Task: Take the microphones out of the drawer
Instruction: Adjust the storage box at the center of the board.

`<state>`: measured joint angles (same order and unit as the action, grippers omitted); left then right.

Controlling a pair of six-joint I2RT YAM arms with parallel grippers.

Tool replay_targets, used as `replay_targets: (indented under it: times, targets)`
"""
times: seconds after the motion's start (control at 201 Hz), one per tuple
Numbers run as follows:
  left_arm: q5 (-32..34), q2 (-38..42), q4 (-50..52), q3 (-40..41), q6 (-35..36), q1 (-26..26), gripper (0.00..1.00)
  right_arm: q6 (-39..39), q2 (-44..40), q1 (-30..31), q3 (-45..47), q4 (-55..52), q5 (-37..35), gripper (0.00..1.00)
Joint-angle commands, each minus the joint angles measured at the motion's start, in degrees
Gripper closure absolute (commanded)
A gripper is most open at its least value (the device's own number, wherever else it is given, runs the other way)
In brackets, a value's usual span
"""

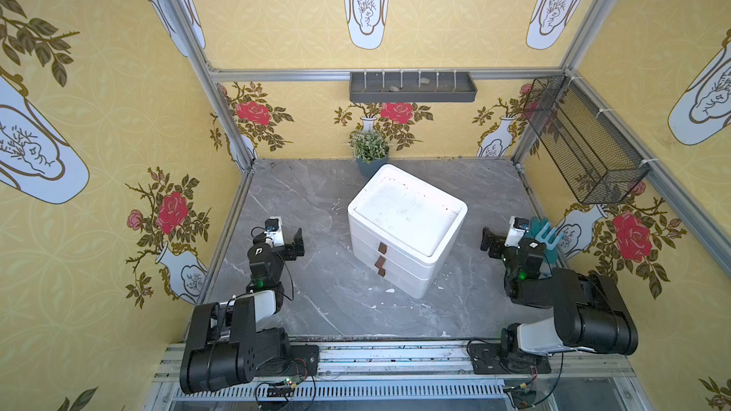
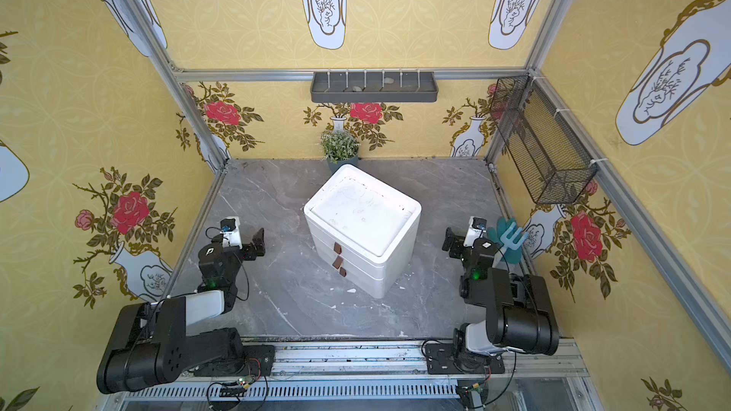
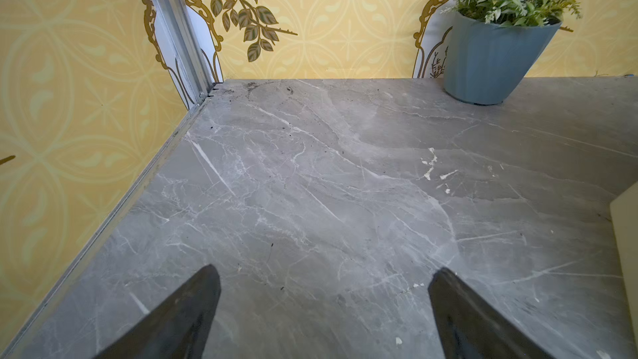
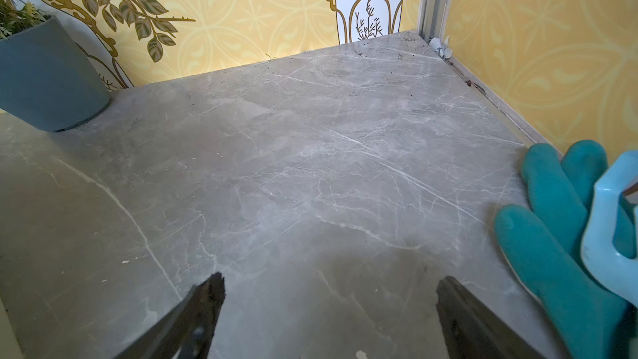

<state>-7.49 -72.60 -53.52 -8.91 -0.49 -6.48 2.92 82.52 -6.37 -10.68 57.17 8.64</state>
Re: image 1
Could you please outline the white drawer cabinet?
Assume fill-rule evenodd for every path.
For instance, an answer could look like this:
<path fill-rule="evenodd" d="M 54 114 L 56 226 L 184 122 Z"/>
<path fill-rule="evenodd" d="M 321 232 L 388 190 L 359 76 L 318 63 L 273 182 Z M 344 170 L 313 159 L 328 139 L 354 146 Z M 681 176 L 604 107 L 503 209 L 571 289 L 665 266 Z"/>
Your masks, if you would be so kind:
<path fill-rule="evenodd" d="M 353 254 L 378 276 L 421 299 L 467 214 L 465 202 L 384 165 L 348 205 Z"/>

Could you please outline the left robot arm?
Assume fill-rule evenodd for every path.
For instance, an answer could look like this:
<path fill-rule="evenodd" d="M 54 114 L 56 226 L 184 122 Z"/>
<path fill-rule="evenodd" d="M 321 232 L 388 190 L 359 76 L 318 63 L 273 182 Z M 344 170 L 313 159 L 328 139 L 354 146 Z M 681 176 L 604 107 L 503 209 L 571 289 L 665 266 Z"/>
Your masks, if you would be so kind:
<path fill-rule="evenodd" d="M 300 229 L 289 244 L 276 244 L 271 232 L 254 237 L 247 252 L 251 281 L 246 292 L 194 308 L 179 373 L 183 393 L 248 384 L 273 363 L 291 367 L 294 357 L 285 329 L 259 330 L 257 323 L 281 310 L 287 298 L 282 274 L 288 262 L 304 255 Z"/>

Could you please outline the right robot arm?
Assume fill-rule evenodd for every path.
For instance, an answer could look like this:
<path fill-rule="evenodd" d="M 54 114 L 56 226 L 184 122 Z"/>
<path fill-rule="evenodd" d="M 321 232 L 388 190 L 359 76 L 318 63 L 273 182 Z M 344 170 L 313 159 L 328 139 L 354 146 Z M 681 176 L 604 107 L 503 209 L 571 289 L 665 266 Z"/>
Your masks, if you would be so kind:
<path fill-rule="evenodd" d="M 536 323 L 513 323 L 502 330 L 498 344 L 481 342 L 471 348 L 476 362 L 488 354 L 491 363 L 510 373 L 548 373 L 548 358 L 554 354 L 636 352 L 639 332 L 612 279 L 568 268 L 555 268 L 543 278 L 547 245 L 527 236 L 510 245 L 508 238 L 484 228 L 480 249 L 504 265 L 504 291 L 513 304 L 550 309 L 552 315 Z"/>

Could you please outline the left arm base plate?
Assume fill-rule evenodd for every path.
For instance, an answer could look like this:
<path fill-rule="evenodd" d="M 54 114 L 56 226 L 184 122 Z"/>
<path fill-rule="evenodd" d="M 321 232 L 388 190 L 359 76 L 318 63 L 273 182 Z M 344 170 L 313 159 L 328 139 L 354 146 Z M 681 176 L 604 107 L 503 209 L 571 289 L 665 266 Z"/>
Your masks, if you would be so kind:
<path fill-rule="evenodd" d="M 251 378 L 315 376 L 320 361 L 316 344 L 272 347 L 254 353 Z"/>

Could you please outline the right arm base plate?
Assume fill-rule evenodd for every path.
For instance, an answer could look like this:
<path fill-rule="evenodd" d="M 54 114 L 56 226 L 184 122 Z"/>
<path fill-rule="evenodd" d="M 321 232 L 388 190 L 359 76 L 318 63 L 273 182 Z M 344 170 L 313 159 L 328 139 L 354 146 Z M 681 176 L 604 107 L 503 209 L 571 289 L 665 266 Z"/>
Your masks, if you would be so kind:
<path fill-rule="evenodd" d="M 548 357 L 506 350 L 500 344 L 470 341 L 466 345 L 473 372 L 477 375 L 546 375 L 551 372 Z"/>

